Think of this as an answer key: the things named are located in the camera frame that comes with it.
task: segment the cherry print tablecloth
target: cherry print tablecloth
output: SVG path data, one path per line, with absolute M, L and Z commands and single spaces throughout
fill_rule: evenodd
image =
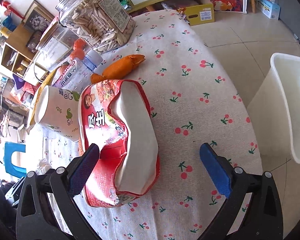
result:
M 200 145 L 208 142 L 233 166 L 261 174 L 258 145 L 240 95 L 180 15 L 156 11 L 135 21 L 129 42 L 103 54 L 102 64 L 129 54 L 146 56 L 127 79 L 139 81 L 150 102 L 159 144 L 159 179 L 146 195 L 119 208 L 90 207 L 82 194 L 74 199 L 103 239 L 197 239 L 225 200 L 200 161 Z M 53 168 L 67 166 L 78 156 L 78 145 L 53 136 L 37 136 L 42 152 Z M 247 195 L 231 231 L 239 227 L 249 199 Z M 51 203 L 61 228 L 68 232 L 53 199 Z

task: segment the white paper cup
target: white paper cup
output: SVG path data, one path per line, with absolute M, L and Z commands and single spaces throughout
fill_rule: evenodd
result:
M 79 98 L 78 92 L 46 86 L 34 113 L 35 122 L 72 141 L 78 141 L 80 138 Z

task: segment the red cherry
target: red cherry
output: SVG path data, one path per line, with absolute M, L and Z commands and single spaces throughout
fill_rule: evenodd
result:
M 186 179 L 187 177 L 188 177 L 188 175 L 185 172 L 181 173 L 181 178 L 182 179 Z
M 186 171 L 191 172 L 192 171 L 192 166 L 188 165 L 187 168 L 186 168 Z

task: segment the blue plastic stool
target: blue plastic stool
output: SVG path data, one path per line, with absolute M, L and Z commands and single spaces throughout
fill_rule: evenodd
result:
M 11 157 L 14 152 L 26 152 L 26 145 L 21 143 L 6 142 L 4 144 L 3 162 L 6 168 L 6 173 L 17 178 L 25 177 L 27 175 L 26 168 L 15 166 L 11 162 Z

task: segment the wooden leg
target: wooden leg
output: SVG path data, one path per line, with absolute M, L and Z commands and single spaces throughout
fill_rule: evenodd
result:
M 252 7 L 252 12 L 256 13 L 256 4 L 254 3 L 254 0 L 251 0 L 251 7 Z
M 146 9 L 149 11 L 149 12 L 155 12 L 156 9 L 153 7 L 153 5 L 148 5 L 146 6 Z

